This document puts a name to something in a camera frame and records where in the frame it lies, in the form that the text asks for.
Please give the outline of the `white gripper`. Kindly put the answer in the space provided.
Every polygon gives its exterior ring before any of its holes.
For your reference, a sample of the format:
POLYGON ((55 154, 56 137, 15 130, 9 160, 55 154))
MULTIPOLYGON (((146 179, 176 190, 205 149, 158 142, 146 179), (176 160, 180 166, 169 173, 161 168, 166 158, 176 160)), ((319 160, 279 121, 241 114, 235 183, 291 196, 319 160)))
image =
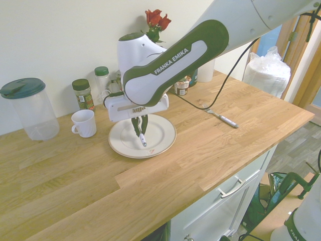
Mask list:
POLYGON ((112 122, 118 122, 131 118, 132 125, 136 135, 145 134, 148 125, 148 115, 155 112, 167 110, 169 107, 169 98, 165 94, 160 101, 151 107, 145 107, 132 103, 124 95, 110 97, 106 96, 104 99, 104 105, 108 109, 109 119, 112 122))

